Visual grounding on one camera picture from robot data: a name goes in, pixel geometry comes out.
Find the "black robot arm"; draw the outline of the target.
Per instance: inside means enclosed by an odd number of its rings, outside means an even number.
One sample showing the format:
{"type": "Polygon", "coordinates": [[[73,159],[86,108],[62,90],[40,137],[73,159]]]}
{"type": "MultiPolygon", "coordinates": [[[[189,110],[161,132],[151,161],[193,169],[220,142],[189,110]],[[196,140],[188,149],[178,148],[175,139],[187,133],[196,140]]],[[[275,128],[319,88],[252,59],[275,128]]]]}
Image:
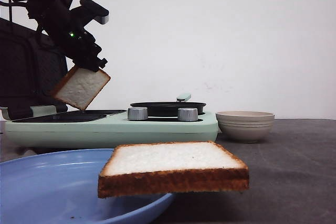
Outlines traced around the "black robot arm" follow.
{"type": "Polygon", "coordinates": [[[107,60],[100,59],[102,51],[94,36],[85,30],[92,20],[106,24],[109,11],[93,0],[80,0],[80,5],[71,8],[73,0],[12,0],[3,6],[24,7],[28,17],[37,24],[37,32],[45,31],[66,57],[80,68],[93,72],[104,68],[107,60]]]}

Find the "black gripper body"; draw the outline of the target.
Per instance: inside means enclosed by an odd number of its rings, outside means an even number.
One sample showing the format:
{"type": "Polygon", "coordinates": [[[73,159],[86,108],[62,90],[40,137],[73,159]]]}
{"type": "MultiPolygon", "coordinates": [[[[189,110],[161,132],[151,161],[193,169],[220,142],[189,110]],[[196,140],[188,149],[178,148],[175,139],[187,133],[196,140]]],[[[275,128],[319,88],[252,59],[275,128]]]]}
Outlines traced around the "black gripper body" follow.
{"type": "Polygon", "coordinates": [[[48,8],[41,15],[41,26],[52,41],[73,60],[79,68],[97,72],[107,64],[106,58],[99,58],[102,48],[96,39],[84,28],[84,32],[75,31],[71,23],[70,10],[66,8],[48,8]]]}

